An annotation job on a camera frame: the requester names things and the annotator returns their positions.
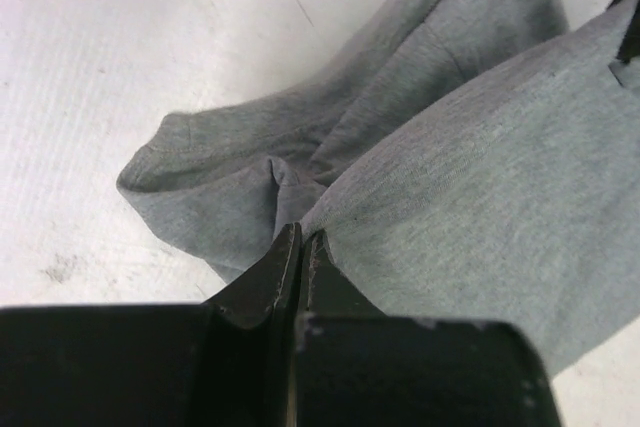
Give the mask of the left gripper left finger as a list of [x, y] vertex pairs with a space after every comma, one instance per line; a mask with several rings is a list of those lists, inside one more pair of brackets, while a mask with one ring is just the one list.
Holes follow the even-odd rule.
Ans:
[[200, 304], [5, 308], [5, 426], [283, 426], [301, 232]]

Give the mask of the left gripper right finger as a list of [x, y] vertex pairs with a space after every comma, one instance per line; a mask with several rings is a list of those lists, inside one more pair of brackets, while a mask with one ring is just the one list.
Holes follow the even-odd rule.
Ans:
[[543, 363], [513, 325], [394, 317], [305, 246], [296, 321], [300, 426], [558, 426]]

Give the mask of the grey t shirt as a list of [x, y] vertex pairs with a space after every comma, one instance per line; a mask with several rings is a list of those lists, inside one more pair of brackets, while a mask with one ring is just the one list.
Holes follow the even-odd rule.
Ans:
[[558, 373], [639, 315], [639, 0], [388, 0], [312, 80], [166, 116], [117, 187], [233, 281], [289, 223], [384, 311], [499, 318]]

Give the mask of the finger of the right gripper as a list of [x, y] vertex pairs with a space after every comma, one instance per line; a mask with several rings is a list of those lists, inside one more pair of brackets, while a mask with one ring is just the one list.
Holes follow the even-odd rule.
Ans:
[[[624, 0], [612, 0], [608, 8], [617, 6]], [[617, 50], [615, 61], [622, 65], [630, 64], [639, 57], [639, 3], [636, 3], [631, 20], [626, 28], [622, 41]]]

